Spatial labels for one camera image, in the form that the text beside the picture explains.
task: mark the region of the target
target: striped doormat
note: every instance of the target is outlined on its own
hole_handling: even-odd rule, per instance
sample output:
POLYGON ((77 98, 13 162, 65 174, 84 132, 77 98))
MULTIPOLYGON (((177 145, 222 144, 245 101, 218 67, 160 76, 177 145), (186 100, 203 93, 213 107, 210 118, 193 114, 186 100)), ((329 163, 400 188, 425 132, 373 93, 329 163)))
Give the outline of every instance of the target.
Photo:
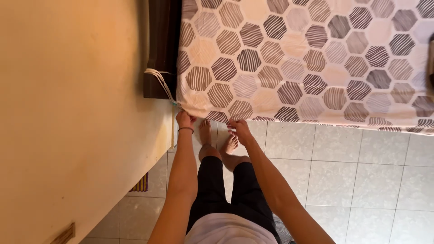
POLYGON ((146 173, 139 182, 137 182, 137 184, 135 184, 135 186, 133 186, 133 188, 131 188, 131 190, 129 192, 132 191, 141 191, 141 192, 146 192, 148 191, 148 178, 149 178, 149 172, 146 173))

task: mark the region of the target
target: yellow wall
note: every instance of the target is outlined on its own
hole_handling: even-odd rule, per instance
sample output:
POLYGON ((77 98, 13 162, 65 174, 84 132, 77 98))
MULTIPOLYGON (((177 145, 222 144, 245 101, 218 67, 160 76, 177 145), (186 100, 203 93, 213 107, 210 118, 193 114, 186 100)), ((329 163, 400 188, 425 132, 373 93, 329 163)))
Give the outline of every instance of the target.
POLYGON ((0 1, 0 242, 78 243, 171 143, 134 0, 0 1))

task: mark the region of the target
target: hand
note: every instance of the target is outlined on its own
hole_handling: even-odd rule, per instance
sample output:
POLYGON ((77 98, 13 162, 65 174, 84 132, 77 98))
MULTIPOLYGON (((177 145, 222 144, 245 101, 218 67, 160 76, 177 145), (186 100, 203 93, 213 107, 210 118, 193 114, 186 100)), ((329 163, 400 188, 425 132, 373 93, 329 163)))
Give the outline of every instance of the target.
POLYGON ((178 122, 179 128, 190 127, 194 129, 193 124, 196 120, 196 117, 190 116, 186 111, 181 111, 176 115, 176 121, 178 122))
POLYGON ((254 140, 252 133, 249 130, 249 126, 245 120, 234 121, 229 119, 229 123, 226 124, 229 130, 229 134, 238 136, 238 140, 242 145, 246 145, 248 142, 254 140))

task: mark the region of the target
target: mattress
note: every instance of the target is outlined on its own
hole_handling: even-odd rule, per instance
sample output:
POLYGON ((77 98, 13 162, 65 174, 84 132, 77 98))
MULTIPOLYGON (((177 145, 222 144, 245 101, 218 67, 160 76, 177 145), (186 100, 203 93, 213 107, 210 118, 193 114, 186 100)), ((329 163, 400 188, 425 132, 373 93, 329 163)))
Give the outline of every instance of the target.
POLYGON ((183 0, 177 101, 220 122, 434 134, 433 0, 183 0))

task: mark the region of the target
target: white cord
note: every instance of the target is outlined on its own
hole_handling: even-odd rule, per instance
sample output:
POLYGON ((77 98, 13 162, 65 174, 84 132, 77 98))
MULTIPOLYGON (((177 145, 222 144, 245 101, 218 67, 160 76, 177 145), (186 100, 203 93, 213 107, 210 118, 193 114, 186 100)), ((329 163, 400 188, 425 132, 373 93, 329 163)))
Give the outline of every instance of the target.
POLYGON ((159 71, 156 70, 156 69, 150 69, 150 68, 147 68, 147 69, 145 70, 145 74, 151 74, 151 75, 154 75, 154 76, 157 78, 157 80, 160 82, 160 85, 163 87, 163 90, 166 92, 167 96, 169 97, 169 100, 171 100, 173 103, 177 104, 176 100, 173 99, 173 97, 172 97, 172 93, 170 92, 170 89, 169 89, 169 87, 167 86, 166 82, 164 81, 164 78, 163 78, 163 76, 161 75, 161 73, 166 73, 166 74, 170 74, 170 75, 175 75, 175 74, 172 74, 172 73, 169 73, 169 72, 166 72, 166 71, 161 71, 161 72, 159 72, 159 71))

